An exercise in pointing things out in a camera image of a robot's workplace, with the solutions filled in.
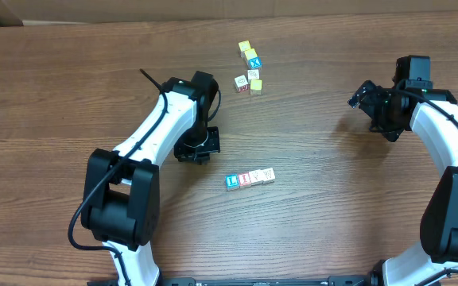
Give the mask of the wooden block red apple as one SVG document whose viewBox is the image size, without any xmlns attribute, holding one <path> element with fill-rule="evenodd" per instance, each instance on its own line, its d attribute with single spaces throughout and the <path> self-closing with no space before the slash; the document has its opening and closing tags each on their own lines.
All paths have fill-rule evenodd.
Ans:
<svg viewBox="0 0 458 286">
<path fill-rule="evenodd" d="M 260 169 L 249 171 L 249 177 L 252 185 L 262 184 L 266 179 L 264 173 Z"/>
</svg>

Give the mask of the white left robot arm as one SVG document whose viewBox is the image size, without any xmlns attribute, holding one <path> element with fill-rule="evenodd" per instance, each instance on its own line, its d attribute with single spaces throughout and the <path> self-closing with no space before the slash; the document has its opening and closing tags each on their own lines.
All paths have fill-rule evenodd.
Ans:
<svg viewBox="0 0 458 286">
<path fill-rule="evenodd" d="M 96 149 L 87 162 L 83 200 L 68 226 L 70 244 L 111 253 L 117 276 L 108 285 L 159 285 L 151 240 L 160 214 L 160 168 L 169 154 L 206 163 L 220 151 L 219 130 L 208 123 L 221 102 L 214 76 L 196 71 L 158 84 L 157 104 L 123 143 Z"/>
</svg>

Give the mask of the wooden block green side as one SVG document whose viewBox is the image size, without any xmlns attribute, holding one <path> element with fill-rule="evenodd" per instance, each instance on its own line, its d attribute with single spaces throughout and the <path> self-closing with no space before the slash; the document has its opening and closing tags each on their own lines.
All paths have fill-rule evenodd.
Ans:
<svg viewBox="0 0 458 286">
<path fill-rule="evenodd" d="M 263 174 L 262 181 L 264 184 L 272 183 L 275 181 L 276 176 L 274 174 L 273 168 L 262 169 L 262 174 Z"/>
</svg>

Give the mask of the wooden block red letter Y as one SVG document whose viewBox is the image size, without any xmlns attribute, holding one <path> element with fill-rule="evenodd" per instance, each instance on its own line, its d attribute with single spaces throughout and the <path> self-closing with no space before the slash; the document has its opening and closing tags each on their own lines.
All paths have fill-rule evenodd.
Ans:
<svg viewBox="0 0 458 286">
<path fill-rule="evenodd" d="M 228 191 L 240 188 L 239 178 L 236 174 L 225 176 L 225 184 Z"/>
</svg>

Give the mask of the wooden block red letter I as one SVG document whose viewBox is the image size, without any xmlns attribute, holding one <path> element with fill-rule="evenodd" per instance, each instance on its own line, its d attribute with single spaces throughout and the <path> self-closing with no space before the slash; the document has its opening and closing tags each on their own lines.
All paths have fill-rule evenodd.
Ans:
<svg viewBox="0 0 458 286">
<path fill-rule="evenodd" d="M 252 185 L 249 172 L 239 173 L 237 177 L 238 177 L 240 188 L 245 188 L 245 187 L 249 187 Z"/>
</svg>

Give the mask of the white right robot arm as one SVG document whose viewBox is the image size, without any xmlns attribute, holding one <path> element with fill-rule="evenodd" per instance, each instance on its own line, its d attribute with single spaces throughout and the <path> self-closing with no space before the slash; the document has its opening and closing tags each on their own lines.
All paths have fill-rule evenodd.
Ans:
<svg viewBox="0 0 458 286">
<path fill-rule="evenodd" d="M 440 181 L 420 223 L 420 240 L 396 257 L 378 262 L 360 285 L 438 285 L 458 275 L 458 102 L 436 89 L 428 56 L 396 61 L 394 85 L 365 81 L 350 97 L 371 119 L 370 132 L 395 142 L 416 134 L 429 152 Z"/>
</svg>

